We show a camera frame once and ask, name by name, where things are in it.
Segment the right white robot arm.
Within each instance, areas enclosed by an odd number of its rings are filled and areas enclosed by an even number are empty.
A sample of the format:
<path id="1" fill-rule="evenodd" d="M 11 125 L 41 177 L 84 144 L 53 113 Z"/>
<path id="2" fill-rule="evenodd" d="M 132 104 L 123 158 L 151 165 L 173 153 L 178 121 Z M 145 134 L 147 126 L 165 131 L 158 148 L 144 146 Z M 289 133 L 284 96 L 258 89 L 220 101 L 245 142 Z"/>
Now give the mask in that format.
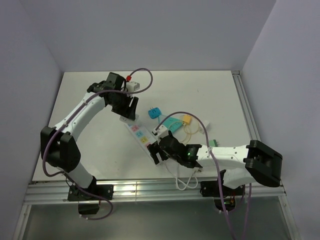
<path id="1" fill-rule="evenodd" d="M 220 174 L 216 189 L 222 195 L 253 182 L 270 188 L 280 186 L 283 156 L 259 140 L 251 140 L 248 145 L 210 147 L 184 145 L 168 130 L 153 135 L 155 142 L 147 149 L 155 164 L 171 159 L 189 169 L 215 167 Z"/>

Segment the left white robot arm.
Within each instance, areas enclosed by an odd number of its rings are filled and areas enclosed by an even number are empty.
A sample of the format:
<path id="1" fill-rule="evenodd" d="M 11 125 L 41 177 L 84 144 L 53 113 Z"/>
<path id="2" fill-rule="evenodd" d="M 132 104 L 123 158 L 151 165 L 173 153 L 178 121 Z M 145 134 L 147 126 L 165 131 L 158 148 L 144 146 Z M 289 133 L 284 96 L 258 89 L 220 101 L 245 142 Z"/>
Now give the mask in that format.
<path id="1" fill-rule="evenodd" d="M 86 200 L 96 197 L 96 178 L 81 164 L 77 140 L 90 121 L 105 107 L 127 120 L 136 119 L 138 98 L 127 92 L 138 85 L 127 85 L 121 75 L 111 72 L 106 80 L 91 84 L 80 103 L 54 127 L 45 126 L 40 132 L 42 163 L 59 169 L 80 187 L 79 194 Z"/>

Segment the white colourful power strip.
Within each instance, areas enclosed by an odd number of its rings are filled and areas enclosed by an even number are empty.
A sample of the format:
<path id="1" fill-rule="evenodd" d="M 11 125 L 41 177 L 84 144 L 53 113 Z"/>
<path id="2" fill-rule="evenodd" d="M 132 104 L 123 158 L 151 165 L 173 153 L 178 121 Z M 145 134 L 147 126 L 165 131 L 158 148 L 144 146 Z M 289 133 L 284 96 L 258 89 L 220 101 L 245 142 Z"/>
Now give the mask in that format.
<path id="1" fill-rule="evenodd" d="M 137 122 L 135 124 L 125 123 L 124 126 L 130 132 L 133 138 L 137 141 L 137 143 L 142 148 L 142 150 L 146 153 L 146 155 L 151 159 L 151 161 L 156 166 L 160 165 L 160 161 L 157 157 L 157 154 L 155 155 L 155 159 L 154 159 L 148 149 L 149 145 L 153 145 L 157 141 L 154 138 L 153 134 L 150 133 L 149 130 L 146 127 L 144 127 L 140 122 Z"/>

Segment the blue plug adapter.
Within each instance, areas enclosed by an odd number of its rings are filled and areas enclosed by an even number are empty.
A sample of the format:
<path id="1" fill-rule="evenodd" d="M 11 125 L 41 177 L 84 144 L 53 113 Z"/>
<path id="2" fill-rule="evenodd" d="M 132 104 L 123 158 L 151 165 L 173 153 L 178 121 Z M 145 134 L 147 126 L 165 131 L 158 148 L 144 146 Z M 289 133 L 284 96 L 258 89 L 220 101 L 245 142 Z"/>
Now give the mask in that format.
<path id="1" fill-rule="evenodd" d="M 162 114 L 159 107 L 152 107 L 147 111 L 147 113 L 151 119 L 156 119 Z"/>

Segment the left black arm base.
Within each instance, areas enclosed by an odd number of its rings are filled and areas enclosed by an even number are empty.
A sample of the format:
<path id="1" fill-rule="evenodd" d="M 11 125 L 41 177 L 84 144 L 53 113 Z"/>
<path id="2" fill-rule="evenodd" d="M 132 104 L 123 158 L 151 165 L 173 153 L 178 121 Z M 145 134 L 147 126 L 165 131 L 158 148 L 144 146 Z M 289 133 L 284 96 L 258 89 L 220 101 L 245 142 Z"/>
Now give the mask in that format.
<path id="1" fill-rule="evenodd" d="M 112 184 L 98 184 L 94 189 L 94 193 L 71 185 L 69 186 L 67 201 L 78 202 L 77 209 L 81 218 L 87 221 L 98 221 L 109 217 L 113 213 L 114 205 L 111 202 L 113 193 L 114 186 Z M 103 216 L 94 217 L 99 212 L 102 202 L 109 204 L 109 212 Z"/>

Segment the white cube socket adapter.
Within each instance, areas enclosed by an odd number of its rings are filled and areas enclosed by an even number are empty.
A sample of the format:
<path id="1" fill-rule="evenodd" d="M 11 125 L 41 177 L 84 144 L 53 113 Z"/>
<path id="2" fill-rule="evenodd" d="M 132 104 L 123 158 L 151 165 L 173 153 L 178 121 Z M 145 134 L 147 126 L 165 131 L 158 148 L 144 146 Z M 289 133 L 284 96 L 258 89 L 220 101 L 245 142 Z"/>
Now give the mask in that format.
<path id="1" fill-rule="evenodd" d="M 138 115 L 138 114 L 135 114 L 135 116 L 134 116 L 133 119 L 131 119 L 131 118 L 126 118 L 126 117 L 124 117 L 124 116 L 120 116 L 120 117 L 119 117 L 119 120 L 120 120 L 121 122 L 123 122 L 124 124 L 127 124 L 127 125 L 135 125 L 135 124 L 137 123 L 138 119 L 139 119 L 139 115 Z"/>

